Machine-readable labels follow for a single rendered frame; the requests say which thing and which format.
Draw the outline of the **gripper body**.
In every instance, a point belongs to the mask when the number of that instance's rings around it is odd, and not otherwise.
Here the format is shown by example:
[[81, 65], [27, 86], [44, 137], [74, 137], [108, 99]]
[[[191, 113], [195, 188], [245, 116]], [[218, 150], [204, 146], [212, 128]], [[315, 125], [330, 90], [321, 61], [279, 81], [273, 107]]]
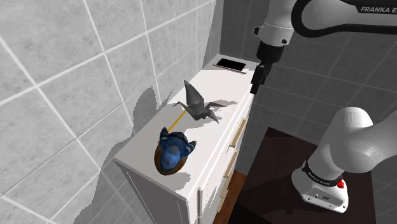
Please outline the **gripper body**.
[[284, 51], [284, 46], [273, 46], [260, 41], [256, 57], [260, 59], [260, 64], [272, 64], [279, 62]]

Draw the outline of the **blue and brown figure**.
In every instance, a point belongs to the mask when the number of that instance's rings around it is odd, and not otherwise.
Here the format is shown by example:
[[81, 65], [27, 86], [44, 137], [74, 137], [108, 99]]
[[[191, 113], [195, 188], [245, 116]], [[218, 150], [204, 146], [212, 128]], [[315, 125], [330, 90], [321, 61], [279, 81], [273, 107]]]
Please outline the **blue and brown figure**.
[[189, 142], [182, 132], [168, 132], [164, 127], [160, 131], [154, 155], [157, 171], [164, 176], [177, 173], [185, 165], [196, 145], [196, 141]]

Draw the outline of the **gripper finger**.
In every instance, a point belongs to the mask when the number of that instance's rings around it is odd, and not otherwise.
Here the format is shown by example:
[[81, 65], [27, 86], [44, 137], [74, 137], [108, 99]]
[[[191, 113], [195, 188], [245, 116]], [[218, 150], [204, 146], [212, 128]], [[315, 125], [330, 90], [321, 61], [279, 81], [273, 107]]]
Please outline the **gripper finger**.
[[254, 70], [254, 75], [251, 79], [251, 84], [252, 84], [250, 90], [251, 94], [253, 95], [257, 94], [260, 85], [264, 84], [266, 77], [268, 76], [271, 68], [272, 68], [272, 63], [259, 64], [256, 66], [256, 69]]

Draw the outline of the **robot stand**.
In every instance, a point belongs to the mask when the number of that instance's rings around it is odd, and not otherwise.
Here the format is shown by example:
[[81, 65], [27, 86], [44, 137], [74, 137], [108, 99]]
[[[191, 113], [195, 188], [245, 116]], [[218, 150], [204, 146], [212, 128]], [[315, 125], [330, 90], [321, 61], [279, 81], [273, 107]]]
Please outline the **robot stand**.
[[267, 129], [228, 224], [376, 224], [370, 172], [345, 172], [349, 206], [343, 214], [305, 202], [291, 173], [316, 145]]

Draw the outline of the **white chest of drawers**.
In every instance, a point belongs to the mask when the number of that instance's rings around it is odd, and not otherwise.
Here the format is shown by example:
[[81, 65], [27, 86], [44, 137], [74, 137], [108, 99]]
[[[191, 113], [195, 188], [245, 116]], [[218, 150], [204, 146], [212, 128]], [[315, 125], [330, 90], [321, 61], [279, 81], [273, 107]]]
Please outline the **white chest of drawers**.
[[185, 103], [185, 90], [170, 99], [114, 157], [145, 209], [145, 224], [212, 224], [221, 208], [253, 101], [250, 89], [255, 67], [244, 60], [249, 71], [240, 74], [213, 66], [221, 58], [215, 56], [190, 82], [204, 102], [224, 105], [214, 110], [219, 123], [211, 118], [195, 121], [188, 113], [180, 119], [171, 131], [182, 132], [197, 145], [177, 173], [161, 175], [154, 155], [161, 129], [169, 128], [183, 112], [180, 104], [173, 105]]

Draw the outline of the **grey origami crane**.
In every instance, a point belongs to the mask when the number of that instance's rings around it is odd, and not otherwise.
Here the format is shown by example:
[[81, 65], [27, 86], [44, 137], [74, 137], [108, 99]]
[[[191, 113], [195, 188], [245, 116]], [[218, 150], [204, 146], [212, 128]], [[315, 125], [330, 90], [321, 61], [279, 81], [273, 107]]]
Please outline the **grey origami crane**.
[[173, 105], [173, 107], [180, 104], [195, 121], [209, 117], [215, 122], [219, 123], [217, 116], [215, 115], [214, 111], [211, 110], [211, 107], [224, 107], [224, 105], [218, 104], [216, 102], [209, 102], [205, 106], [204, 98], [201, 96], [199, 91], [186, 80], [184, 81], [184, 84], [186, 92], [186, 104], [178, 101]]

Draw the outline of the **yellow pencil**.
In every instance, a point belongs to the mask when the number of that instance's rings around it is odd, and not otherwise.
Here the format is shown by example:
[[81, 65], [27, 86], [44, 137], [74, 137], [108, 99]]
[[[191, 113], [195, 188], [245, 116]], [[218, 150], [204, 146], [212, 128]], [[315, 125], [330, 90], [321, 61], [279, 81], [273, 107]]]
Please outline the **yellow pencil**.
[[167, 129], [168, 132], [170, 132], [180, 121], [180, 119], [182, 119], [182, 117], [186, 114], [186, 110], [184, 110], [180, 116], [175, 120], [175, 122]]

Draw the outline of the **black phone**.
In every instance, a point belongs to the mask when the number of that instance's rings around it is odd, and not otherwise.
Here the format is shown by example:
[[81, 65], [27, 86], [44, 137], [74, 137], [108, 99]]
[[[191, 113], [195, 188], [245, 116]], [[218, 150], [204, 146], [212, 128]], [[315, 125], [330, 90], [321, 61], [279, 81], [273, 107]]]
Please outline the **black phone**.
[[213, 66], [240, 74], [246, 74], [249, 71], [249, 67], [246, 63], [226, 58], [219, 59]]

